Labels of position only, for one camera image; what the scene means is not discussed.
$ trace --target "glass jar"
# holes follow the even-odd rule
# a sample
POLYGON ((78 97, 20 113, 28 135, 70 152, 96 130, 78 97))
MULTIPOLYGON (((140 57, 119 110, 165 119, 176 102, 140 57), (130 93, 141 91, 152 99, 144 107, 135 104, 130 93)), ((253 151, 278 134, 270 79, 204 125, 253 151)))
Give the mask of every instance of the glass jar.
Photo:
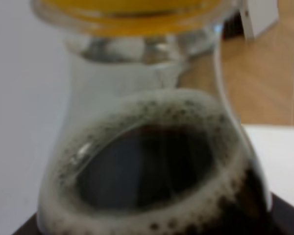
POLYGON ((224 91, 239 0, 33 0, 71 58, 67 116, 41 186, 47 235, 258 235, 271 198, 224 91))

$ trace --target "foam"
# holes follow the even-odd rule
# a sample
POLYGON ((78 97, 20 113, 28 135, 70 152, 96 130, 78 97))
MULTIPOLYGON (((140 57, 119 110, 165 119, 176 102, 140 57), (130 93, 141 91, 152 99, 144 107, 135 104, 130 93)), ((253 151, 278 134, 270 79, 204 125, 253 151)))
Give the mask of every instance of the foam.
POLYGON ((191 90, 162 90, 125 98, 75 135, 56 152, 45 176, 39 215, 51 234, 147 235, 180 233, 189 224, 200 231, 220 216, 220 200, 233 201, 245 180, 248 160, 222 107, 209 95, 191 90), (74 191, 76 175, 116 136, 143 124, 192 125, 206 131, 215 167, 187 195, 149 211, 99 213, 74 191))

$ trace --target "white box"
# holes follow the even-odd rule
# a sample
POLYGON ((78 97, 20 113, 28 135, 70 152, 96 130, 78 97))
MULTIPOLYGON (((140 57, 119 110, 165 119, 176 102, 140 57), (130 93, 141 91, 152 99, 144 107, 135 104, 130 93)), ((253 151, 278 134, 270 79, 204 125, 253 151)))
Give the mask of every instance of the white box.
POLYGON ((279 20, 277 0, 244 0, 241 8, 244 34, 254 39, 279 20))

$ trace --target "dark liquid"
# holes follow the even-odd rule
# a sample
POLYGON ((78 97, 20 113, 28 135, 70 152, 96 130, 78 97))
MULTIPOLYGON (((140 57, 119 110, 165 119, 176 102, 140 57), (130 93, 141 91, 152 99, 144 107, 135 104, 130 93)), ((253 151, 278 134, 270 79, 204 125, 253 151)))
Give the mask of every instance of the dark liquid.
MULTIPOLYGON (((119 136, 95 155, 76 186, 81 199, 96 210, 147 210, 200 190, 216 157, 222 156, 213 155, 205 132, 190 126, 144 126, 119 136)), ((182 230, 157 221, 149 229, 168 226, 175 235, 259 235, 270 230, 261 179, 251 168, 235 202, 220 198, 218 206, 221 215, 204 230, 199 229, 204 216, 200 212, 182 230)))

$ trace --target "orange lid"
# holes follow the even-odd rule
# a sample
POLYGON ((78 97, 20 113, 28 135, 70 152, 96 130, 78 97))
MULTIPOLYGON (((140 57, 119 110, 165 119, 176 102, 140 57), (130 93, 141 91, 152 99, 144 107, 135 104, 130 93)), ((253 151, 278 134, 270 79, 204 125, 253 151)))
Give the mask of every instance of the orange lid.
POLYGON ((201 27, 203 15, 240 0, 33 0, 56 25, 99 36, 159 35, 201 27))
POLYGON ((220 0, 43 0, 60 9, 109 14, 164 12, 190 7, 206 8, 220 0))

